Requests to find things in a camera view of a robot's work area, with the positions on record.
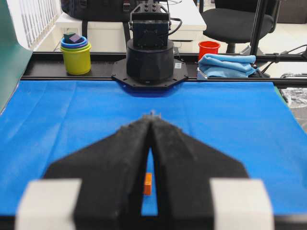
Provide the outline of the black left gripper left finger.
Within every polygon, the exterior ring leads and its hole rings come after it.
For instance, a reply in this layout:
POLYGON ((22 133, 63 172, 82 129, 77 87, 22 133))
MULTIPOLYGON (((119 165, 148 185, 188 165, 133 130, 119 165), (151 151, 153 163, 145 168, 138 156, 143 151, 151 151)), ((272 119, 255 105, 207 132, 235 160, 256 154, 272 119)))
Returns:
POLYGON ((49 165, 28 185, 18 230, 119 230, 136 226, 142 207, 151 121, 139 119, 113 135, 49 165))

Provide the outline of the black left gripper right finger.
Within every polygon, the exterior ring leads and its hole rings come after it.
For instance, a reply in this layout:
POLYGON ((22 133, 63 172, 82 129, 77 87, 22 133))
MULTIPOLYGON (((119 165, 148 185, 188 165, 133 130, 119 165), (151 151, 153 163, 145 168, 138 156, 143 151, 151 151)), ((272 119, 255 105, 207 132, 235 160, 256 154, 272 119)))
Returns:
POLYGON ((157 117, 150 133, 159 214, 170 229, 274 229, 265 186, 241 162, 157 117))

